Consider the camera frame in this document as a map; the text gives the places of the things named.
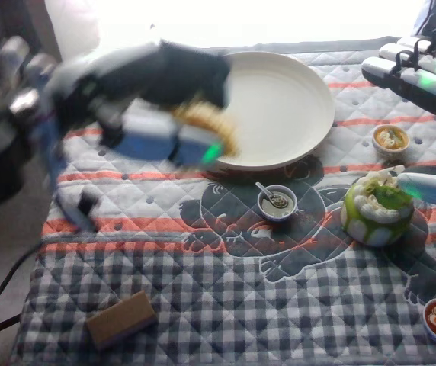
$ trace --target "plaid pattern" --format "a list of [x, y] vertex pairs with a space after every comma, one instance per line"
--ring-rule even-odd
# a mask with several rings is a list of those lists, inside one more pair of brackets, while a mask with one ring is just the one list
[[[99, 162], [97, 152], [88, 159], [90, 133], [68, 140], [88, 165], [83, 169], [84, 162], [75, 159], [64, 189], [78, 194], [93, 184], [103, 193], [103, 229], [91, 237], [71, 235], [60, 213], [51, 210], [11, 362], [436, 364], [436, 344], [421, 315], [426, 300], [436, 297], [436, 207], [420, 205], [406, 245], [384, 250], [352, 242], [338, 225], [341, 201], [335, 197], [341, 197], [341, 187], [383, 167], [367, 152], [364, 138], [375, 127], [373, 118], [412, 123], [394, 114], [403, 108], [417, 115], [409, 133], [422, 143], [413, 145], [412, 162], [436, 161], [436, 123], [419, 128], [422, 118], [428, 120], [422, 111], [387, 91], [378, 95], [358, 72], [338, 80], [350, 72], [345, 69], [359, 70], [371, 53], [296, 55], [335, 84], [331, 88], [342, 85], [334, 90], [337, 101], [350, 93], [360, 104], [338, 102], [337, 127], [316, 151], [321, 178], [314, 178], [312, 158], [285, 169], [300, 180], [294, 189], [307, 212], [304, 224], [283, 239], [266, 238], [267, 227], [255, 222], [247, 190], [238, 185], [177, 179], [165, 165], [122, 162], [110, 153]], [[298, 172], [303, 165], [313, 166], [313, 173]], [[99, 180], [92, 181], [91, 170]], [[309, 206], [330, 213], [329, 219]], [[234, 229], [240, 235], [229, 236], [231, 226], [216, 220], [233, 212], [240, 213]], [[307, 226], [306, 219], [314, 222]], [[247, 230], [240, 229], [243, 222]], [[291, 240], [302, 244], [277, 249]], [[98, 353], [85, 319], [140, 290], [148, 294], [158, 324]]]

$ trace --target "bowl with spoon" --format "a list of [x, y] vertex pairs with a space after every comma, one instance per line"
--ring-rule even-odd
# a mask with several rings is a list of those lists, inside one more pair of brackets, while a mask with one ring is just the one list
[[257, 205], [262, 216], [274, 222], [287, 220], [297, 208], [297, 197], [288, 187], [269, 185], [264, 187], [255, 183], [261, 192], [257, 196]]

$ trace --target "round plate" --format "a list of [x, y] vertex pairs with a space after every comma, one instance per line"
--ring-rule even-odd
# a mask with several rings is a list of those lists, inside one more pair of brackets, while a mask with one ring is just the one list
[[262, 170], [294, 162], [332, 127], [335, 106], [326, 84], [308, 66], [267, 52], [228, 55], [229, 107], [240, 154], [220, 168]]

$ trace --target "cardboard box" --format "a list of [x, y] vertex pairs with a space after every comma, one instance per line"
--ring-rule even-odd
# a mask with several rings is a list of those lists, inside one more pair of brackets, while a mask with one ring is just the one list
[[156, 322], [149, 298], [140, 291], [87, 319], [86, 325], [96, 348], [102, 350]]

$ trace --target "quilted tablecloth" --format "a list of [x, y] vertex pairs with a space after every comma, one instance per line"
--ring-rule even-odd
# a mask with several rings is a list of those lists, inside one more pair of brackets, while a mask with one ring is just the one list
[[[409, 232], [385, 249], [353, 242], [340, 226], [355, 179], [436, 164], [436, 116], [361, 75], [381, 45], [282, 49], [324, 79], [336, 104], [323, 143], [283, 169], [180, 174], [101, 149], [96, 128], [68, 136], [62, 192], [99, 192], [100, 229], [76, 235], [51, 207], [11, 363], [436, 364], [421, 315], [436, 297], [436, 207], [417, 202]], [[410, 136], [401, 162], [376, 154], [379, 124]], [[292, 220], [260, 217], [256, 180], [295, 192]], [[140, 290], [158, 324], [97, 352], [86, 318]]]

